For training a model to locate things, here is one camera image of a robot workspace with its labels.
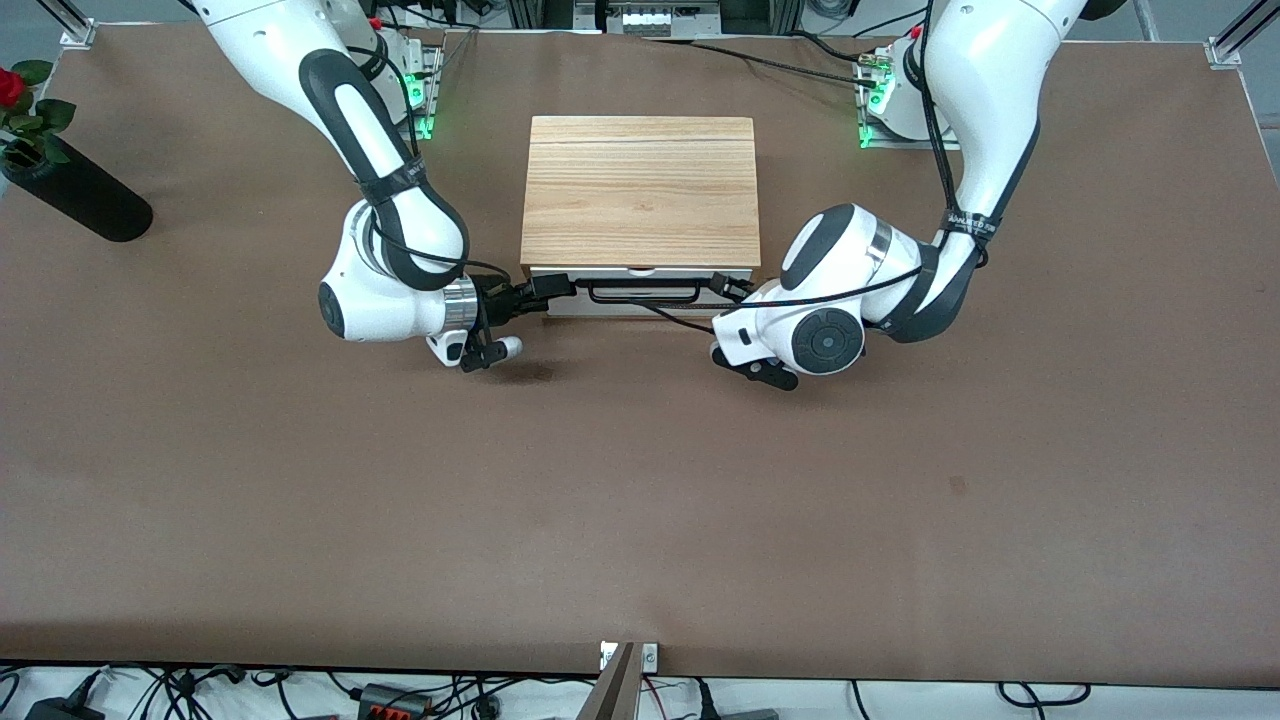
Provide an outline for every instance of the brown table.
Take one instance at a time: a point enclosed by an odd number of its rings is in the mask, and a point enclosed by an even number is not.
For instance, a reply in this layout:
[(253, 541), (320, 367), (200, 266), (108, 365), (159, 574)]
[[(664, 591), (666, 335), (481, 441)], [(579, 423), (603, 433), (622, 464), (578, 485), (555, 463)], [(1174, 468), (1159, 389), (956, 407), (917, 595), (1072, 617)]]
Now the brown table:
[[(836, 202), (937, 222), (840, 86), (571, 35), (448, 74), (429, 168), (481, 259), (535, 114), (755, 118), (767, 268)], [(357, 191), (202, 28), (102, 28), (54, 91), (157, 219), (0, 204), (0, 656), (1280, 684), (1280, 192), (1197, 46), (1065, 46), (956, 325), (791, 395), (657, 322), (527, 319), (477, 375), (339, 342)]]

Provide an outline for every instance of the red wire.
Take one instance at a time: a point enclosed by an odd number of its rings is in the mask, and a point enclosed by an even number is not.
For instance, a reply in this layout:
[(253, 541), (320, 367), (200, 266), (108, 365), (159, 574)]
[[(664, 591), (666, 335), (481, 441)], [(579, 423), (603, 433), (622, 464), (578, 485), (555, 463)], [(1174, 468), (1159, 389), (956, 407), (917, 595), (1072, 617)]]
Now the red wire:
[(653, 696), (654, 703), (658, 705), (658, 714), (662, 715), (662, 720), (667, 720), (667, 708), (662, 706), (662, 698), (658, 697), (658, 688), (653, 687), (653, 680), (648, 676), (645, 676), (644, 684), (649, 685), (649, 694)]

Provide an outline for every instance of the velcro strap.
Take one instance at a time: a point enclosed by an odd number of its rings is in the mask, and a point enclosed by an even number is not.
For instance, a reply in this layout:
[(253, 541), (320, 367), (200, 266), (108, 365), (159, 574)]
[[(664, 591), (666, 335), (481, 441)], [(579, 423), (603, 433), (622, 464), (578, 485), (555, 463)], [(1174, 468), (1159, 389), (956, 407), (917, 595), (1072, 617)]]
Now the velcro strap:
[(947, 210), (942, 214), (940, 228), (945, 232), (961, 232), (973, 238), (974, 245), (986, 249), (991, 238), (996, 237), (1000, 229), (998, 218), (988, 218), (979, 213), (965, 213), (964, 210)]
[(933, 287), (933, 278), (938, 274), (938, 256), (941, 255), (938, 249), (924, 243), (920, 243), (919, 247), (920, 272), (915, 275), (911, 290), (906, 291), (902, 301), (890, 310), (888, 315), (884, 315), (884, 319), (873, 325), (884, 334), (893, 334), (899, 325), (920, 309), (920, 302), (924, 302), (924, 296), (929, 293), (929, 288)]
[(422, 158), (419, 156), (404, 163), (399, 169), (384, 178), (357, 184), (365, 200), (370, 205), (378, 206), (406, 190), (421, 186), (424, 182), (426, 182), (426, 167), (422, 165)]

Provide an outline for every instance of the white floor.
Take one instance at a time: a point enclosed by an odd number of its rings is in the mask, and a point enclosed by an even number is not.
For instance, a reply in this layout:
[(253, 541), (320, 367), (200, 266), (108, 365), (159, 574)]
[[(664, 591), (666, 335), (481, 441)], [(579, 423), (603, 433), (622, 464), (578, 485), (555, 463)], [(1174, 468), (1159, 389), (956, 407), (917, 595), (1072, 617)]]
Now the white floor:
[[(91, 671), (88, 667), (36, 667), (22, 670), (22, 684), (3, 719), (24, 717), (36, 701), (67, 697)], [(339, 673), (347, 687), (378, 682), (402, 689), (448, 683), (439, 675), (372, 675)], [(666, 716), (676, 720), (700, 710), (696, 685), (678, 678), (658, 678), (655, 684), (677, 683), (658, 691)], [(151, 678), (141, 670), (110, 670), (93, 685), (90, 707), (109, 720), (127, 717), (147, 691)], [(781, 720), (861, 720), (852, 705), (850, 684), (844, 680), (733, 680), (709, 679), (721, 715), (748, 710), (776, 710)], [(1032, 710), (1006, 705), (995, 685), (979, 683), (859, 683), (872, 720), (1034, 720)], [(1070, 687), (1036, 685), (1043, 700), (1069, 697)], [(8, 683), (0, 684), (0, 700)], [(576, 717), (590, 688), (581, 683), (545, 685), (525, 682), (498, 693), (502, 720), (547, 720)], [(1015, 698), (1016, 688), (1010, 694)], [(337, 715), (356, 717), (357, 705), (320, 673), (300, 673), (285, 682), (285, 693), (298, 717)], [(649, 693), (639, 705), (639, 720), (662, 720)], [(434, 693), (443, 702), (447, 693)], [(248, 680), (230, 685), (225, 680), (202, 684), (196, 694), (214, 720), (287, 720), (275, 688), (259, 688)], [(150, 717), (160, 720), (168, 703), (157, 700)], [(1280, 717), (1280, 691), (1208, 691), (1132, 687), (1094, 687), (1082, 705), (1046, 710), (1047, 720), (1275, 720)], [(440, 720), (463, 720), (454, 712)]]

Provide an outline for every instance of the flower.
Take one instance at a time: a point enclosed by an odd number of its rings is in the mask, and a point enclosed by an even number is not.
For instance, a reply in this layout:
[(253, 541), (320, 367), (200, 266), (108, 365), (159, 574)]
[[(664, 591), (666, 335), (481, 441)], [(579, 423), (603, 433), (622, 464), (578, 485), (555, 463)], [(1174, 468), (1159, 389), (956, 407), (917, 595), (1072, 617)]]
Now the flower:
[(24, 90), (27, 90), (27, 83), (22, 82), (22, 76), (0, 68), (0, 106), (13, 108), (17, 105)]

